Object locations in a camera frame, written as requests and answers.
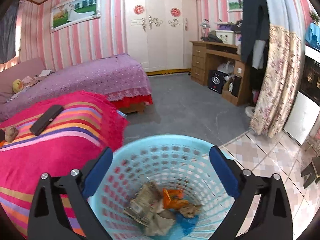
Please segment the brown paper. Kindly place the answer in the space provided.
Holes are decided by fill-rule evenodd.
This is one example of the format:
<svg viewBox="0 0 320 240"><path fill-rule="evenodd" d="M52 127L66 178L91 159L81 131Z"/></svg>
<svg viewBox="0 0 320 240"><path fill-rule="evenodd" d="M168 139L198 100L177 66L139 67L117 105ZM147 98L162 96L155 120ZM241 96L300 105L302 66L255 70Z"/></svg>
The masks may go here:
<svg viewBox="0 0 320 240"><path fill-rule="evenodd" d="M195 205L189 203L188 205L179 209L179 213L184 218L194 218L195 216L200 214L202 205Z"/></svg>

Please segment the printed paper bag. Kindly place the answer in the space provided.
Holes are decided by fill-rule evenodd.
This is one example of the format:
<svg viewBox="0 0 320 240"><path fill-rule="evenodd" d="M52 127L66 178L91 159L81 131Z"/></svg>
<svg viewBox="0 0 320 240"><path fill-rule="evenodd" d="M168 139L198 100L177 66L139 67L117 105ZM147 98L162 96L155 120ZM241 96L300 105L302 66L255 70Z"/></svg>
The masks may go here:
<svg viewBox="0 0 320 240"><path fill-rule="evenodd" d="M143 226L149 226L162 195L153 181L144 183L125 205L123 213Z"/></svg>

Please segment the beige paper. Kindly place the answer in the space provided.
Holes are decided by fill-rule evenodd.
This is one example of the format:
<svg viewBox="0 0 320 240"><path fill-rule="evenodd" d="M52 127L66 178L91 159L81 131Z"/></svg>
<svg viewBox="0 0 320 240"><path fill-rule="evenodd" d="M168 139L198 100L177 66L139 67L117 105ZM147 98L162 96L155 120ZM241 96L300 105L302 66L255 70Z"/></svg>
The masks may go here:
<svg viewBox="0 0 320 240"><path fill-rule="evenodd" d="M154 214L144 233L146 236L165 236L175 224L175 214L170 210L164 210Z"/></svg>

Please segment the pink striped blanket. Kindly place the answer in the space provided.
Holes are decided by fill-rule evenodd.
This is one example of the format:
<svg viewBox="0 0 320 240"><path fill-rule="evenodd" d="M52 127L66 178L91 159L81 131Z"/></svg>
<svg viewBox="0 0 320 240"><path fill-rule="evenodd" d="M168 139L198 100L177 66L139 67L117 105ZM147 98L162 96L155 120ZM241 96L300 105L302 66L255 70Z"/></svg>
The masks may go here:
<svg viewBox="0 0 320 240"><path fill-rule="evenodd" d="M34 122L53 105L63 111L38 136ZM29 211L41 174L65 176L96 158L103 148L123 144L127 120L107 98L74 92L33 104L1 123L18 135L1 144L1 206L22 237L27 236Z"/></svg>

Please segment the black notebook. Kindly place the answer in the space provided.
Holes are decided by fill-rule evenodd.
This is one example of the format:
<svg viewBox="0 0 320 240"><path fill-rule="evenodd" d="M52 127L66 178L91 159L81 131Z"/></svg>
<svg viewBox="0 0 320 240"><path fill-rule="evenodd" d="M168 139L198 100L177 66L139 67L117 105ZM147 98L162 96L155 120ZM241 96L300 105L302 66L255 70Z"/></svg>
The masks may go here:
<svg viewBox="0 0 320 240"><path fill-rule="evenodd" d="M39 136L63 110L61 105L52 105L33 123L29 131Z"/></svg>

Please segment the light blue laundry basket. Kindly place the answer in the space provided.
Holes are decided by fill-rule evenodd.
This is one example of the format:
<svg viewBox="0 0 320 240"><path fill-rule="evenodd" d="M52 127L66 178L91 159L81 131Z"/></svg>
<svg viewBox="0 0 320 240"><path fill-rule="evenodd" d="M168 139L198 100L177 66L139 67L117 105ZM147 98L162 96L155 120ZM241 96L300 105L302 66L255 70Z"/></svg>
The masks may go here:
<svg viewBox="0 0 320 240"><path fill-rule="evenodd" d="M199 220L185 235L180 224L163 239L209 239L234 203L209 161L212 144L183 135L155 135L116 150L112 164L88 202L112 239L148 239L143 226L124 213L143 184L179 189L201 205Z"/></svg>

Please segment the wooden desk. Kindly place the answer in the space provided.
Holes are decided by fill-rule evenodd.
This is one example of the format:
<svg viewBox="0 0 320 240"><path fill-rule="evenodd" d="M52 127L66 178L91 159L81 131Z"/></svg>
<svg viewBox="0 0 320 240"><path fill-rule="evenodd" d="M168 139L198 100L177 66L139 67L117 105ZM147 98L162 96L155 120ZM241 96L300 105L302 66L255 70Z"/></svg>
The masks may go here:
<svg viewBox="0 0 320 240"><path fill-rule="evenodd" d="M240 60L237 46L231 44L191 41L193 45L191 57L191 79L203 86L208 85L209 72L217 70L222 63L231 61L235 68L233 73L241 78L237 96L232 95L228 86L222 89L222 97L235 106L245 105L249 102L251 91L249 89L250 66Z"/></svg>

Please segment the yellow duck plush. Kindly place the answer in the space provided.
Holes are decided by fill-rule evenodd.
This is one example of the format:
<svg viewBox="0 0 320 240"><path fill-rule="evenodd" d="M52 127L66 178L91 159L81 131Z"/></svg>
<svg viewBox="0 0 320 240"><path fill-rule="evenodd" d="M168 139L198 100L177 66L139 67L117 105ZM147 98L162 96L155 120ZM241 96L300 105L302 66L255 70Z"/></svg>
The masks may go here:
<svg viewBox="0 0 320 240"><path fill-rule="evenodd" d="M12 91L14 94L19 93L20 91L23 90L24 84L20 79L16 79L13 83L12 83Z"/></svg>

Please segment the black box under desk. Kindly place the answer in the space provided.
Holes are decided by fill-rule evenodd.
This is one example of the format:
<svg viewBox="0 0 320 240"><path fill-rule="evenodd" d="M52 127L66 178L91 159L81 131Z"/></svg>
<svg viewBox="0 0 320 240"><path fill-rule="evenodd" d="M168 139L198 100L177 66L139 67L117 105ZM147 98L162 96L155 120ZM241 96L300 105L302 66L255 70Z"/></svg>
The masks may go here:
<svg viewBox="0 0 320 240"><path fill-rule="evenodd" d="M208 75L208 88L217 92L218 94L222 94L222 89L226 83L225 77L228 74L218 71L218 70L210 70Z"/></svg>

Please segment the pink headboard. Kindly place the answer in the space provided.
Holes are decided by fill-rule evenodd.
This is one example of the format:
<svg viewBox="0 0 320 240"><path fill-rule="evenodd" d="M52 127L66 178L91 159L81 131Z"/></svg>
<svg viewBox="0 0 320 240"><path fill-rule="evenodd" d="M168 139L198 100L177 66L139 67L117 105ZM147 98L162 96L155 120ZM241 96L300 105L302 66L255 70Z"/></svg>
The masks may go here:
<svg viewBox="0 0 320 240"><path fill-rule="evenodd" d="M13 95L12 83L16 79L23 80L26 76L35 77L45 68L46 67L41 58L34 58L2 71L0 78L1 104L6 103Z"/></svg>

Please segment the floral curtain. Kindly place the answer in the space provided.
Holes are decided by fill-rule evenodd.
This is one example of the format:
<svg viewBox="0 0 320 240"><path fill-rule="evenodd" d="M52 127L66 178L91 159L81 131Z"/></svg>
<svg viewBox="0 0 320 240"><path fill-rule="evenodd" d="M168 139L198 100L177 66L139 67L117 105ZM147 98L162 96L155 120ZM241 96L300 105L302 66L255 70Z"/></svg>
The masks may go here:
<svg viewBox="0 0 320 240"><path fill-rule="evenodd" d="M269 138L278 134L291 111L300 74L302 42L295 32L270 25L266 73L250 127Z"/></svg>

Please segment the purple dotted bedspread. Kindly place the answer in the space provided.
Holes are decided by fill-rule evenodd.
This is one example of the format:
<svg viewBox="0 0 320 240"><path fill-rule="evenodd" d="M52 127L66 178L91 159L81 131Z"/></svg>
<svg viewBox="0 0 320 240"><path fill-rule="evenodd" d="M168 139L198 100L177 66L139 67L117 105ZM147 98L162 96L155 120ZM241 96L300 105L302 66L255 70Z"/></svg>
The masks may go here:
<svg viewBox="0 0 320 240"><path fill-rule="evenodd" d="M128 54L119 54L48 75L17 98L1 104L1 121L37 102L76 91L104 95L118 109L153 104L150 81L142 65Z"/></svg>

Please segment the white storage box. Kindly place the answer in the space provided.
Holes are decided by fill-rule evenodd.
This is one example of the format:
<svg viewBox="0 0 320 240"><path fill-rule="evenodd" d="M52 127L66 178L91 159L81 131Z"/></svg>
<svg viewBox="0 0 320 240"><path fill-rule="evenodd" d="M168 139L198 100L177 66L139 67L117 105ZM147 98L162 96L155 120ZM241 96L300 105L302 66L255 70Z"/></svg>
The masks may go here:
<svg viewBox="0 0 320 240"><path fill-rule="evenodd" d="M235 45L235 32L231 30L216 30L215 33L224 44Z"/></svg>

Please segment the hanging dark jacket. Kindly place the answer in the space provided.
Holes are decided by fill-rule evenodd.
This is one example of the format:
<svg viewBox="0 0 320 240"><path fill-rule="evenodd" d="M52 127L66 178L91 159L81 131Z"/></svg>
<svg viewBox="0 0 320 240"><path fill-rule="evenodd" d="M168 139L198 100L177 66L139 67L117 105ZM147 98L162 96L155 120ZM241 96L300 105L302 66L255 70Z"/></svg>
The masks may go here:
<svg viewBox="0 0 320 240"><path fill-rule="evenodd" d="M266 0L243 0L241 61L246 62L256 40L268 41L270 20Z"/></svg>

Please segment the dark window curtain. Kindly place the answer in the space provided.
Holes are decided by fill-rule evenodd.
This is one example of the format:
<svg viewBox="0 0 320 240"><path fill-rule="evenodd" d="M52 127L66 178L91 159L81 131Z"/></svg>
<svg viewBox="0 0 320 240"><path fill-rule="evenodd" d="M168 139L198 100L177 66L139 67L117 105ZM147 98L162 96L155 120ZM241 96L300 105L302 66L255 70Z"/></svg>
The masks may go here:
<svg viewBox="0 0 320 240"><path fill-rule="evenodd" d="M1 19L1 64L16 56L16 21L20 0L14 0Z"/></svg>

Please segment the white wardrobe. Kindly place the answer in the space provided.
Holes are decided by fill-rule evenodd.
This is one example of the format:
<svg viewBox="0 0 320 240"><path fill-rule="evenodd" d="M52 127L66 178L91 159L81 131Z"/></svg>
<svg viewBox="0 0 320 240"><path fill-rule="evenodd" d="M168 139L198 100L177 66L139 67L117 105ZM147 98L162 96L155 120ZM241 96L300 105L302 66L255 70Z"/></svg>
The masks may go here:
<svg viewBox="0 0 320 240"><path fill-rule="evenodd" d="M145 72L186 72L198 36L196 0L125 0L128 54Z"/></svg>

